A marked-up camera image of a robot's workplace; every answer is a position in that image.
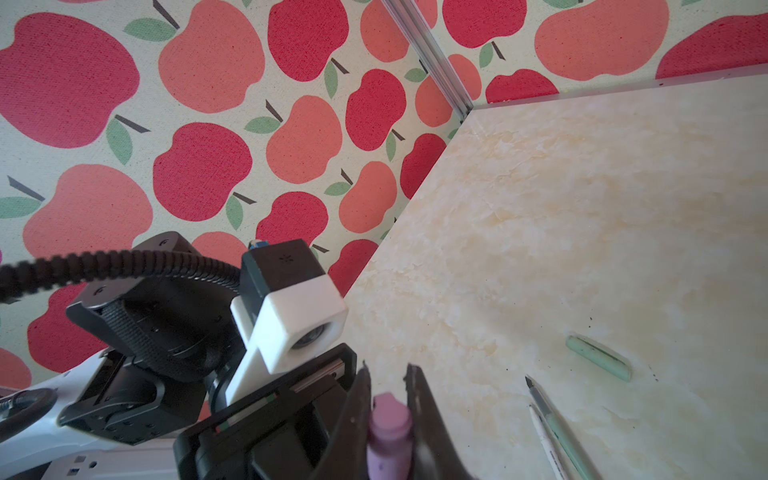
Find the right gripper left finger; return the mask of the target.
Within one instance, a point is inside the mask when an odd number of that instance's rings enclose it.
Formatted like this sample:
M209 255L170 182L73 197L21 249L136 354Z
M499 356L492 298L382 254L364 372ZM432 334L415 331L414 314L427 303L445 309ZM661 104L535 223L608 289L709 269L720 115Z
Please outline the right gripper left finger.
M368 479L367 444L371 412L371 376L366 364L357 372L330 442L311 479Z

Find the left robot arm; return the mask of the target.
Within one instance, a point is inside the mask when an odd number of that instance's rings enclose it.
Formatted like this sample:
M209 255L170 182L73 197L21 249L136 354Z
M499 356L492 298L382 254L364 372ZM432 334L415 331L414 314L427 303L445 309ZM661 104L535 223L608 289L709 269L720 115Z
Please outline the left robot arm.
M240 266L167 232L132 250L1 269L13 302L78 285L67 318L104 349L1 401L1 475L308 479L357 373L347 306L302 240Z

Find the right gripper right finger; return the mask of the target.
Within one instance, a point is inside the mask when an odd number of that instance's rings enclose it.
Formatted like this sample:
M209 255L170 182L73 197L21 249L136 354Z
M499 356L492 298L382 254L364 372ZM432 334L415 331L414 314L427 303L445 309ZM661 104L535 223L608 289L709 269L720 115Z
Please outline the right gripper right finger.
M418 365L409 364L404 382L412 416L410 479L474 479L454 447L423 370Z

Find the pink pen cap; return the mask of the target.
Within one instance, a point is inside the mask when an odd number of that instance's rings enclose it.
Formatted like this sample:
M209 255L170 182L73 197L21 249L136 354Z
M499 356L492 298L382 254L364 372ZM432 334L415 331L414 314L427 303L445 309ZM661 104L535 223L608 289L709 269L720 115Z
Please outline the pink pen cap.
M392 393L373 398L369 416L367 472L370 480L409 478L413 437L412 414Z

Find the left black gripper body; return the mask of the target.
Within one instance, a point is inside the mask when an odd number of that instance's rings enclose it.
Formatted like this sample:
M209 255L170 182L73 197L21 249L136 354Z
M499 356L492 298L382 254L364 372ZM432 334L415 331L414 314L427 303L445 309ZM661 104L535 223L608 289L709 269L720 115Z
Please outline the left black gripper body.
M173 449L182 479L311 479L354 382L340 344L185 430Z

